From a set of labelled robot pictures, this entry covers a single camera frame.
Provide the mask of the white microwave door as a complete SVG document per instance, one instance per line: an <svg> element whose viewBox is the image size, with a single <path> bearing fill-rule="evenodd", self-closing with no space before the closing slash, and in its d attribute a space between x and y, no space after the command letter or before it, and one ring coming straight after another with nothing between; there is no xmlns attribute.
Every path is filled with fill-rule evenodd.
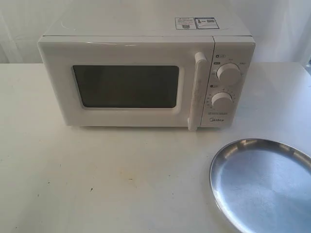
<svg viewBox="0 0 311 233"><path fill-rule="evenodd" d="M38 48L70 126L201 126L211 36L43 36Z"/></svg>

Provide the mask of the white microwave oven body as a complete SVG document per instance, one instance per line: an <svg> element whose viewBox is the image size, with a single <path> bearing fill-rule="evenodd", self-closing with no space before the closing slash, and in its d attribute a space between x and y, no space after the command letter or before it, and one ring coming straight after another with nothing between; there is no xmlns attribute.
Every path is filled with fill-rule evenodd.
<svg viewBox="0 0 311 233"><path fill-rule="evenodd" d="M218 30L177 30L176 17L214 17L220 28ZM100 9L75 5L52 24L43 36L211 36L215 47L199 128L222 128L231 125L255 50L255 41L251 33L236 14L220 8L214 9L212 14L208 15L207 9L202 6L192 10L169 7L139 10L122 6ZM226 63L236 64L241 71L242 77L233 85L222 84L217 77L218 68ZM230 111L220 112L212 107L211 98L219 92L231 95L234 107Z"/></svg>

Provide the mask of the lower white timer knob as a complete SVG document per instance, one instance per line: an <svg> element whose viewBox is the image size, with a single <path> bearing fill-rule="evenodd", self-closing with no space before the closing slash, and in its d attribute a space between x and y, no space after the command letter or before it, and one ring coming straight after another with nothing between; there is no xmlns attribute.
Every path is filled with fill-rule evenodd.
<svg viewBox="0 0 311 233"><path fill-rule="evenodd" d="M230 111L233 107L233 100L230 94L219 92L211 98L212 107L220 112Z"/></svg>

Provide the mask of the upper white control knob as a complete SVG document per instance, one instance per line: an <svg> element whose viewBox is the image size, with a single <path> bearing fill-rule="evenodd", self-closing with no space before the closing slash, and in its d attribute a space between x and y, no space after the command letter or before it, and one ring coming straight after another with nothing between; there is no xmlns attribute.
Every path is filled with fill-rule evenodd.
<svg viewBox="0 0 311 233"><path fill-rule="evenodd" d="M242 77L239 67L234 63L226 63L217 70L217 77L222 84L233 85Z"/></svg>

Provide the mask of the round stainless steel tray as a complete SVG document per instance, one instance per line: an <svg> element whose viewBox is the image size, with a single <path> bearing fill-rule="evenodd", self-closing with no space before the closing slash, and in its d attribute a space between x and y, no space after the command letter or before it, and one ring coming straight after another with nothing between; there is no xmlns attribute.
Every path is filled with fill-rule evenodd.
<svg viewBox="0 0 311 233"><path fill-rule="evenodd" d="M311 230L311 158L296 148L234 141L212 159L209 184L218 209L241 233Z"/></svg>

